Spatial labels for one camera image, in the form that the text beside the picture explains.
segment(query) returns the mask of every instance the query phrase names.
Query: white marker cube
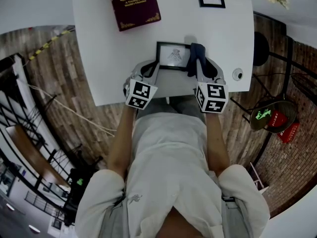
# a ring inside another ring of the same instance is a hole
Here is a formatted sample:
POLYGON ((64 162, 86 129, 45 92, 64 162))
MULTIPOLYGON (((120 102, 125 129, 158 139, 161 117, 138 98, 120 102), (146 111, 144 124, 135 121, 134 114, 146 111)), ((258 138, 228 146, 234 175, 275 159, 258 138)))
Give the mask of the white marker cube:
POLYGON ((228 96, 227 85, 198 82, 196 99, 202 112, 221 114, 228 103, 228 96))
POLYGON ((143 110, 149 104, 157 89, 156 86, 130 79, 130 84, 126 87, 125 104, 143 110))

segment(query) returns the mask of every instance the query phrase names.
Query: white shirt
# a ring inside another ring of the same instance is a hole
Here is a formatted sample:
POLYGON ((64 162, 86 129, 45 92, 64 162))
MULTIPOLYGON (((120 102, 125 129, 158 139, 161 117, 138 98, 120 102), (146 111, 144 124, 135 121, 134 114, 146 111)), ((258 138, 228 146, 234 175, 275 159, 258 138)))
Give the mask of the white shirt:
MULTIPOLYGON (((204 237, 223 238, 221 190, 246 202, 254 237, 261 235, 269 220, 267 203, 239 165, 215 179, 220 190, 208 171, 206 140, 206 126, 196 117, 157 113, 136 122, 135 160, 126 182, 131 238, 154 238, 173 206, 204 237)), ((76 215, 79 238, 98 237, 107 207, 124 186, 113 171, 94 174, 76 215)))

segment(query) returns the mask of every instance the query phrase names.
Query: brick wall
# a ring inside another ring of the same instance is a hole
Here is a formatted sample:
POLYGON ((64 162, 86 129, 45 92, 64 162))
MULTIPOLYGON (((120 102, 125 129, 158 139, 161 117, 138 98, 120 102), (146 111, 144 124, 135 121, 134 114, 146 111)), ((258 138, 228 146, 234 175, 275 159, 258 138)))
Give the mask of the brick wall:
MULTIPOLYGON (((293 61, 317 73, 317 50, 294 42, 293 61)), ((291 73, 303 73, 292 67, 291 73)), ((317 84, 317 80, 308 76, 317 84)), ((298 105, 300 127, 288 144, 273 135, 256 165, 260 178, 269 185, 264 193, 271 216, 285 211, 317 184, 317 107, 292 83, 287 97, 298 105)))

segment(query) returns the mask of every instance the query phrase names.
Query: ceiling light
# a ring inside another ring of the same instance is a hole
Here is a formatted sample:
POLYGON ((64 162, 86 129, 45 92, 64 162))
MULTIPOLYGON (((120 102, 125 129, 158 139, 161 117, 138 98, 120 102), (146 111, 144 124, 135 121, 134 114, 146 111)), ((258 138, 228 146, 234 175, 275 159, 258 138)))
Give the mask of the ceiling light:
POLYGON ((6 205, 11 211, 14 211, 14 208, 11 205, 9 205, 9 204, 6 204, 6 205))
POLYGON ((36 235, 41 232, 40 230, 38 230, 37 228, 35 228, 35 227, 31 226, 31 225, 29 225, 29 228, 36 235))

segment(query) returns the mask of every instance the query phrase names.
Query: maroon book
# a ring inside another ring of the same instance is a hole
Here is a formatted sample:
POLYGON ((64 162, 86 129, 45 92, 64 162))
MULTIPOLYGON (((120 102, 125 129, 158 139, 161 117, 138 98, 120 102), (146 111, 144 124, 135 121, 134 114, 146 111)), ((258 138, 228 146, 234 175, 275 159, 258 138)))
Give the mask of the maroon book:
POLYGON ((157 0, 111 0, 119 31, 160 21, 157 0))

